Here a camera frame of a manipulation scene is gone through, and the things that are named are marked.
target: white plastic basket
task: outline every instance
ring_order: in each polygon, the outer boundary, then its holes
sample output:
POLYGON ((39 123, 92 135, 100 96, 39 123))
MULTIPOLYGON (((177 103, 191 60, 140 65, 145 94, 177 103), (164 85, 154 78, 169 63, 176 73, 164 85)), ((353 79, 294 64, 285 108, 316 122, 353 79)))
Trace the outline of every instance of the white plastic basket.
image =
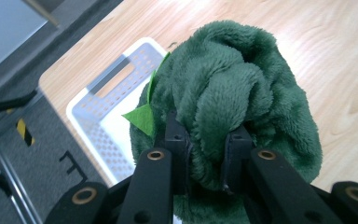
POLYGON ((152 38, 138 40, 84 88, 66 114, 103 172, 115 185, 133 174, 130 123, 122 117, 139 102, 166 51, 152 38), (134 69, 103 98, 96 93, 127 65, 134 69))

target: yellow and black warning tape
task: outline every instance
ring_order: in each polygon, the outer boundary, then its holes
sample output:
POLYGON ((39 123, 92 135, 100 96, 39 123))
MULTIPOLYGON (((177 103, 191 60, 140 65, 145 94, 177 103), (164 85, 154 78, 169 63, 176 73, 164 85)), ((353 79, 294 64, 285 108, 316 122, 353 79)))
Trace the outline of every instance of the yellow and black warning tape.
POLYGON ((21 138, 25 141, 28 147, 30 147, 34 143, 34 138, 31 136, 30 132, 27 129, 27 126, 25 125, 25 122, 23 119, 20 119, 16 123, 16 128, 19 134, 21 135, 21 138))

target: gray carpet floor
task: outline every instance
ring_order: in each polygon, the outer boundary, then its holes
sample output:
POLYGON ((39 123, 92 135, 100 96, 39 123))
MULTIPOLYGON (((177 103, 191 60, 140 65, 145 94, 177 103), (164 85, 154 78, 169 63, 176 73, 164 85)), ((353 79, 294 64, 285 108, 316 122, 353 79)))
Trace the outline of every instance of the gray carpet floor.
MULTIPOLYGON (((98 1, 93 4, 41 53, 26 64, 21 72, 0 89, 0 102, 23 96, 37 88, 40 76, 71 48, 84 34, 113 10, 121 1, 98 1)), ((11 116, 0 113, 0 121, 11 116)), ((45 220, 60 197, 85 177, 78 170, 70 171, 71 154, 88 181, 103 183, 81 148, 66 130, 46 98, 23 111, 0 132, 0 149, 5 153, 24 186, 37 214, 45 220), (16 122, 23 119, 34 138, 27 146, 16 130, 16 122)), ((21 223, 6 194, 0 190, 0 223, 21 223)))

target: wooden table surface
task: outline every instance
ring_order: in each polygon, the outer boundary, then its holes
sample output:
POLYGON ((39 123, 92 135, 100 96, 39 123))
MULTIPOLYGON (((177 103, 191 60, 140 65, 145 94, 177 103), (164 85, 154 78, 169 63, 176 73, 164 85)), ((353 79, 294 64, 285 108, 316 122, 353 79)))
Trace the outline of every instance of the wooden table surface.
POLYGON ((277 38, 319 127, 324 162, 313 184, 330 191, 337 181, 358 182, 358 1, 125 0, 43 74, 40 87, 101 171, 66 117, 68 103, 136 40, 150 36, 173 50, 221 20, 277 38))

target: plush toy fur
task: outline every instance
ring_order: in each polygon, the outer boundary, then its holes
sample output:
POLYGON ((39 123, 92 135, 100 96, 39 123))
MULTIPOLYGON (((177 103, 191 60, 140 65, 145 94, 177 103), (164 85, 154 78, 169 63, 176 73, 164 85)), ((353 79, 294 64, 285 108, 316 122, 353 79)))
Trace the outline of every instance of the plush toy fur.
MULTIPOLYGON (((221 191, 225 138, 244 124, 257 147, 279 151, 310 182, 322 151, 306 94, 275 45, 259 28, 217 21, 200 28, 161 65, 153 82, 155 134, 131 125, 134 159, 165 132, 174 109, 190 134, 191 197, 175 196, 174 213, 185 223, 243 223, 241 196, 221 191)), ((138 106, 146 104, 145 88, 138 106)))

